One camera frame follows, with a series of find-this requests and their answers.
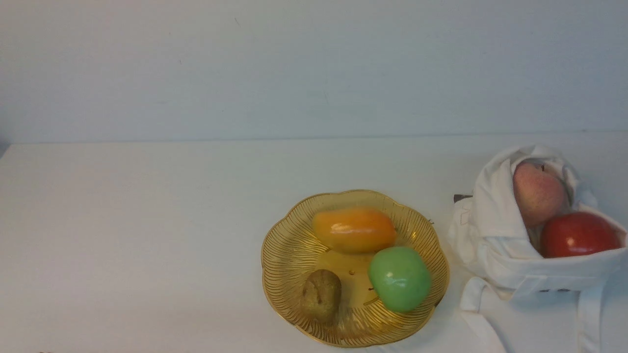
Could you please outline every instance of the bag strap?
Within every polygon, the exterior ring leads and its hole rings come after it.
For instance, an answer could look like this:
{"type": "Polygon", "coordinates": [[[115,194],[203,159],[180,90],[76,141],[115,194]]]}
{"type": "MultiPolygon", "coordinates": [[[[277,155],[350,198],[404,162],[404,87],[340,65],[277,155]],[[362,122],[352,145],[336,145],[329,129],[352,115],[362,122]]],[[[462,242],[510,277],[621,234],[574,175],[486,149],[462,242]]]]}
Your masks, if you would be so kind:
{"type": "Polygon", "coordinates": [[[578,353],[600,353],[600,321],[604,284],[580,292],[578,297],[578,353]]]}
{"type": "Polygon", "coordinates": [[[473,277],[465,285],[460,300],[460,315],[466,321],[473,333],[480,339],[486,353],[506,353],[506,349],[499,339],[493,326],[480,314],[482,293],[484,288],[494,291],[493,286],[479,277],[473,277]]]}
{"type": "MultiPolygon", "coordinates": [[[[577,345],[578,353],[600,353],[600,314],[602,292],[605,282],[581,291],[578,297],[577,345]]],[[[471,278],[462,291],[460,315],[480,339],[488,353],[506,353],[497,332],[480,313],[482,294],[488,288],[502,300],[509,300],[512,295],[493,287],[480,277],[471,278]]]]}

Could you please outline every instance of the white fabric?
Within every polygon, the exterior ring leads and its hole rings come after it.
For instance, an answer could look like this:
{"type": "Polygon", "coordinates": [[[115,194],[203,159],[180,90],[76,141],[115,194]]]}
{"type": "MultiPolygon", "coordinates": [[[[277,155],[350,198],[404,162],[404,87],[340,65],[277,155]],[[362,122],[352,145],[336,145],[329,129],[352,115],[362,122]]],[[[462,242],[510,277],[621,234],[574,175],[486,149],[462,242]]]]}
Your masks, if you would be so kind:
{"type": "Polygon", "coordinates": [[[473,197],[455,203],[448,240],[464,265],[478,276],[467,283],[460,309],[487,351],[505,352],[492,326],[479,313],[484,288],[494,290],[502,300],[537,291],[580,291],[578,350],[600,352],[602,290],[625,255],[627,232],[596,207],[595,197],[573,167],[559,151],[544,146],[515,147],[499,153],[480,172],[473,197]],[[624,247],[588,256],[542,258],[531,242],[539,230],[526,229],[514,199],[512,174],[525,160],[545,164],[546,171],[565,184],[571,210],[606,219],[624,247]]]}

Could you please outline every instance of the tabletop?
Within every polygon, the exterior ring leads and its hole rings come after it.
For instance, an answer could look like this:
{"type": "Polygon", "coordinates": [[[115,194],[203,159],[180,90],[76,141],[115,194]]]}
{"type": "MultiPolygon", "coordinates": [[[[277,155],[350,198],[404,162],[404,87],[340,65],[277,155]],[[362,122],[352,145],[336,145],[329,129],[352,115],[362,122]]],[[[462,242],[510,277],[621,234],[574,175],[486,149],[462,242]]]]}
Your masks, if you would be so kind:
{"type": "MultiPolygon", "coordinates": [[[[338,352],[268,305],[261,245],[316,193],[371,189],[435,223],[448,291],[428,324],[356,352],[481,352],[457,305],[466,280],[445,240],[454,193],[501,149],[562,150],[600,208],[628,225],[628,133],[15,144],[0,158],[0,342],[13,353],[338,352]]],[[[628,345],[626,265],[608,282],[602,352],[628,345]]],[[[576,293],[482,313],[510,353],[575,352],[576,293]]]]}

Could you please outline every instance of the fruit bowl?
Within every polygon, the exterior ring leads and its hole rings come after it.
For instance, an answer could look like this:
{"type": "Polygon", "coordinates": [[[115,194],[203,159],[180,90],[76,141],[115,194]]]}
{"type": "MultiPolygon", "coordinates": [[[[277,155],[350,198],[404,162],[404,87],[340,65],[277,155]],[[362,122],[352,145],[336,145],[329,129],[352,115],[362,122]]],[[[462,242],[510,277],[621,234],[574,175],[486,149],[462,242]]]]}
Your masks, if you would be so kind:
{"type": "Polygon", "coordinates": [[[281,317],[317,341],[345,348],[388,344],[413,335],[430,319],[449,284],[449,265],[429,220],[370,190],[323,193],[298,203],[268,232],[262,270],[266,298],[281,317]],[[314,236],[311,221],[317,212],[354,206],[374,207],[388,215],[398,234],[396,245],[411,247],[423,258],[432,286],[414,310],[395,313],[384,307],[367,273],[373,254],[337,253],[314,236]],[[340,315],[333,325],[310,320],[300,310],[303,285],[317,269],[334,272],[342,283],[340,315]]]}

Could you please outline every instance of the white wall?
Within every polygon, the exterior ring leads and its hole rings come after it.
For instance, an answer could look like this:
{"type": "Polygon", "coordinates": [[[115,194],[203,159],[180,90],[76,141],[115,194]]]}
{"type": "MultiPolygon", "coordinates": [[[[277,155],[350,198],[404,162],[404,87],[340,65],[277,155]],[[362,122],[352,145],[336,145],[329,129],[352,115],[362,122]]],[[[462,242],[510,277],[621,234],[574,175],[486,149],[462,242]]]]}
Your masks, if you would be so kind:
{"type": "Polygon", "coordinates": [[[628,1],[0,0],[0,142],[628,129],[628,1]]]}

